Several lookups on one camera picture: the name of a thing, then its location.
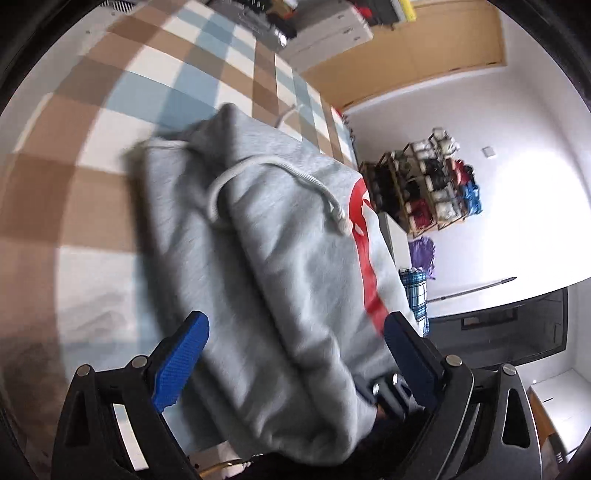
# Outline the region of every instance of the yellow strip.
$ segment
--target yellow strip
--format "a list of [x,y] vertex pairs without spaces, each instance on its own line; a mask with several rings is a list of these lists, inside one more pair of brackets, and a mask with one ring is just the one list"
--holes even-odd
[[404,11],[404,16],[409,22],[414,22],[417,19],[417,14],[414,11],[414,7],[410,0],[399,0],[399,2],[402,10]]

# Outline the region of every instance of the shoe rack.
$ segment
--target shoe rack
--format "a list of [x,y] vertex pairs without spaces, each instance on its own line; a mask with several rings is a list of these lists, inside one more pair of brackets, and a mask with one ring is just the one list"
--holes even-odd
[[443,128],[426,140],[386,152],[360,172],[377,212],[387,212],[413,238],[482,211],[473,169],[457,160],[459,144]]

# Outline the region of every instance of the plaid bedsheet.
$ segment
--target plaid bedsheet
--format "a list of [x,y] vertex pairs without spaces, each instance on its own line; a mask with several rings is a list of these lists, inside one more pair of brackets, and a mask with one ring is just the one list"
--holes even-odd
[[427,273],[412,268],[399,272],[400,280],[407,294],[408,304],[417,320],[419,331],[426,337],[429,335],[429,318],[427,317]]
[[0,164],[0,391],[42,450],[78,365],[121,367],[163,335],[122,154],[226,102],[268,124],[298,104],[284,131],[354,161],[335,110],[251,33],[196,1],[153,0],[80,58]]

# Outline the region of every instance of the metal screw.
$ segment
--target metal screw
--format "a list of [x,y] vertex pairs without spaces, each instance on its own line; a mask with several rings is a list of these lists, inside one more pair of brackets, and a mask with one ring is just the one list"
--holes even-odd
[[511,364],[504,364],[503,365],[503,372],[505,372],[507,375],[512,377],[513,375],[515,375],[517,373],[517,369]]
[[148,357],[145,355],[138,355],[131,361],[131,366],[134,368],[142,368],[148,363]]
[[462,359],[457,355],[448,355],[445,361],[450,367],[459,367],[462,364]]
[[89,373],[90,373],[90,365],[86,365],[86,364],[79,366],[78,369],[76,370],[76,375],[78,375],[79,377],[85,377]]

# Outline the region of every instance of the gray hoodie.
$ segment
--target gray hoodie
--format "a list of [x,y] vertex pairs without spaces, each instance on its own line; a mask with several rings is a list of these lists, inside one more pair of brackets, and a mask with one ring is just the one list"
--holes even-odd
[[361,175],[233,105],[150,141],[143,169],[170,322],[210,321],[190,381],[218,431],[241,456],[345,460],[376,415],[352,375],[395,369],[380,318],[416,325]]

